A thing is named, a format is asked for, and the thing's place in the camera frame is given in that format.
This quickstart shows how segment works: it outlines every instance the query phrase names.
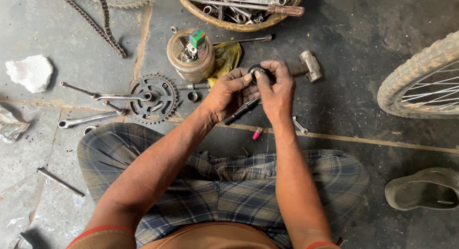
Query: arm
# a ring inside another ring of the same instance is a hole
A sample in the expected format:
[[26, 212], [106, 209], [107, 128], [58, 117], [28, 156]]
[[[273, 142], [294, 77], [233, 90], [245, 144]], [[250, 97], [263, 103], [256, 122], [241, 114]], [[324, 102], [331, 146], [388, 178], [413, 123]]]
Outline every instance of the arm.
[[295, 81], [283, 61], [263, 61], [261, 66], [276, 77], [271, 86], [264, 73], [255, 72], [263, 109], [274, 129], [276, 197], [292, 245], [305, 249], [315, 242], [331, 243], [330, 227], [293, 125]]
[[84, 231], [105, 225], [135, 231], [214, 125], [260, 96], [249, 86], [250, 76], [242, 77], [246, 72], [238, 68], [222, 76], [189, 117], [136, 158], [104, 193]]

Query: dirty hand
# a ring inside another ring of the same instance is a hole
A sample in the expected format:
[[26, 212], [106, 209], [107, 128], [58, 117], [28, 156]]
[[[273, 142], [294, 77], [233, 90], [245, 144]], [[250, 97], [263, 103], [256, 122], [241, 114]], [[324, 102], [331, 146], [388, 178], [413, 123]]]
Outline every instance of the dirty hand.
[[214, 123], [225, 120], [244, 103], [260, 97], [257, 86], [251, 83], [252, 78], [246, 68], [237, 68], [221, 76], [202, 102], [212, 112]]
[[261, 93], [263, 110], [273, 128], [279, 124], [292, 123], [293, 95], [295, 80], [290, 75], [284, 61], [267, 60], [260, 63], [261, 67], [269, 70], [276, 77], [276, 83], [271, 84], [269, 77], [260, 71], [255, 71], [258, 90]]

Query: concrete floor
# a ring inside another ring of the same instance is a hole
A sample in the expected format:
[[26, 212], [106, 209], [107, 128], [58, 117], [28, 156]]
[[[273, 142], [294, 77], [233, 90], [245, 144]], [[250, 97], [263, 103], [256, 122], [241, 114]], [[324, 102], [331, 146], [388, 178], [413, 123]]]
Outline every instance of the concrete floor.
[[[74, 0], [100, 22], [100, 5]], [[343, 248], [456, 248], [459, 215], [453, 211], [391, 208], [385, 184], [428, 167], [459, 170], [456, 119], [422, 120], [389, 115], [376, 94], [396, 67], [459, 29], [458, 0], [303, 0], [306, 13], [257, 33], [235, 33], [204, 23], [178, 0], [154, 0], [138, 9], [110, 9], [112, 32], [126, 49], [121, 59], [63, 0], [0, 0], [0, 104], [29, 129], [16, 143], [0, 144], [0, 248], [13, 248], [20, 232], [43, 238], [44, 248], [64, 248], [81, 233], [95, 205], [78, 168], [75, 149], [86, 125], [57, 129], [63, 118], [107, 110], [101, 102], [57, 85], [67, 81], [96, 92], [123, 93], [133, 79], [154, 72], [183, 83], [165, 54], [169, 28], [203, 28], [214, 41], [275, 34], [270, 43], [244, 43], [241, 66], [265, 59], [299, 63], [310, 49], [324, 78], [297, 79], [294, 115], [309, 129], [304, 149], [339, 149], [364, 163], [370, 185], [364, 207], [341, 235]], [[29, 93], [6, 74], [5, 61], [43, 54], [54, 65], [47, 91]], [[168, 133], [196, 104], [183, 102], [171, 121], [152, 126]], [[251, 140], [269, 128], [261, 106], [232, 127], [215, 127], [199, 146], [215, 157], [275, 151], [274, 136]], [[83, 199], [35, 173], [45, 166], [87, 196]]]

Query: checkered lungi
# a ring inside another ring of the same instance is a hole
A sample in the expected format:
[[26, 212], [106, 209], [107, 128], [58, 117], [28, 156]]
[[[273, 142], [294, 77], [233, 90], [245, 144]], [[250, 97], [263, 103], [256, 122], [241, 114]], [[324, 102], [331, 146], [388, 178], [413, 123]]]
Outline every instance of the checkered lungi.
[[[77, 152], [94, 203], [135, 158], [162, 137], [134, 123], [110, 123], [86, 134]], [[341, 151], [304, 154], [336, 235], [361, 205], [368, 174], [362, 164]], [[137, 246], [184, 224], [230, 221], [261, 229], [280, 248], [292, 248], [276, 200], [275, 178], [276, 153], [214, 158], [208, 152], [194, 152], [141, 220], [135, 234]]]

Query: chainring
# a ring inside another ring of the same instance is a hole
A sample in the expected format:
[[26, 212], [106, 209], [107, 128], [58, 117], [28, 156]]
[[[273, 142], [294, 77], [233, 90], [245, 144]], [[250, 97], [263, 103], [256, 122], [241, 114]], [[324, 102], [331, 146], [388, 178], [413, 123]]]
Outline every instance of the chainring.
[[131, 94], [148, 91], [153, 94], [152, 101], [137, 99], [128, 100], [131, 113], [144, 124], [165, 122], [179, 103], [179, 93], [176, 86], [165, 76], [155, 73], [143, 76], [131, 88]]

